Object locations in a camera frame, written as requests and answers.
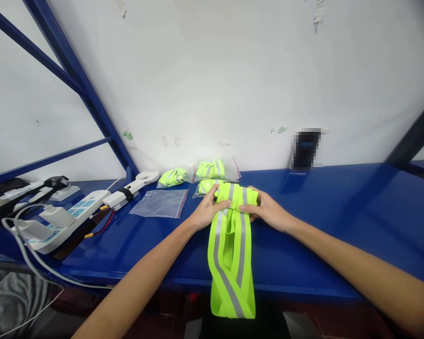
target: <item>plug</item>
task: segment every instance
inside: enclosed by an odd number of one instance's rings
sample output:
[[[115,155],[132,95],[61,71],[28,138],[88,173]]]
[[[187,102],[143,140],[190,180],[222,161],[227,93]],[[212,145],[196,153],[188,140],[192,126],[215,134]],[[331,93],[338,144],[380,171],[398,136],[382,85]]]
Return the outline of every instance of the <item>plug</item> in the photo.
[[[21,220],[19,219],[11,230],[17,233],[16,227],[19,228],[20,234],[27,240],[36,238],[39,241],[50,238],[54,231],[53,229],[44,226],[36,220]]]
[[[44,211],[39,216],[55,227],[68,227],[75,221],[75,218],[63,207],[53,207],[52,205],[44,207]]]

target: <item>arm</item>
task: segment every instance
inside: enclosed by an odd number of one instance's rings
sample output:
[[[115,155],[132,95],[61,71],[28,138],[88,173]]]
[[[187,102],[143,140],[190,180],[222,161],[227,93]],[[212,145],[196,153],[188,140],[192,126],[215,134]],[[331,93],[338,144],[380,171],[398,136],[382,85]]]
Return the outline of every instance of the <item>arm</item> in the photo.
[[[240,209],[303,243],[398,325],[424,338],[424,282],[293,217],[267,193],[252,189],[260,206]]]
[[[136,263],[72,338],[118,339],[126,334],[191,236],[209,225],[219,210],[230,205],[229,201],[215,205],[213,199],[218,187],[214,185],[192,215]]]

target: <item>red wire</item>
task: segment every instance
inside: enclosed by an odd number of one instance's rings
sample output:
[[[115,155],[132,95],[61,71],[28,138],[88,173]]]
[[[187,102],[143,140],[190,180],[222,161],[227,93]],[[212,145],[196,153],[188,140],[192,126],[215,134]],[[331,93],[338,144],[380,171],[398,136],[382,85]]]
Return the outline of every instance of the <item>red wire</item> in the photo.
[[[97,232],[97,233],[94,233],[93,235],[97,235],[97,234],[100,234],[100,233],[102,233],[107,227],[108,227],[108,225],[110,225],[110,222],[112,221],[112,219],[113,219],[113,215],[114,215],[114,213],[115,213],[116,211],[115,210],[113,210],[113,212],[112,212],[112,215],[110,216],[110,218],[108,219],[108,221],[107,221],[107,223],[105,224],[105,226],[104,227],[102,227],[102,229],[99,231],[99,232]]]

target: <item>black strap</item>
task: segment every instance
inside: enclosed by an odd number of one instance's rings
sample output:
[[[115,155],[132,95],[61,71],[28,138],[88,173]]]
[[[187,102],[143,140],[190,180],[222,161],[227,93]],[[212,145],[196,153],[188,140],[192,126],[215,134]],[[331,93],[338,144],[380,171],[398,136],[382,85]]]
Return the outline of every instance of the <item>black strap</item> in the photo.
[[[124,193],[124,195],[126,196],[126,200],[130,201],[133,199],[133,194],[130,193],[130,191],[127,188],[121,188],[118,192]]]

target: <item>charger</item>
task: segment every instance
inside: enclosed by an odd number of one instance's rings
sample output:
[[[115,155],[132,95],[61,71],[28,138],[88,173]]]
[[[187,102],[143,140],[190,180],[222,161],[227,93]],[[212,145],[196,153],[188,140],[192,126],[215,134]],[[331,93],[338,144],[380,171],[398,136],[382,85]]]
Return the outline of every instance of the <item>charger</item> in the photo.
[[[39,216],[55,227],[68,227],[75,221],[75,218],[63,207],[54,207],[52,205],[44,207],[44,211]]]

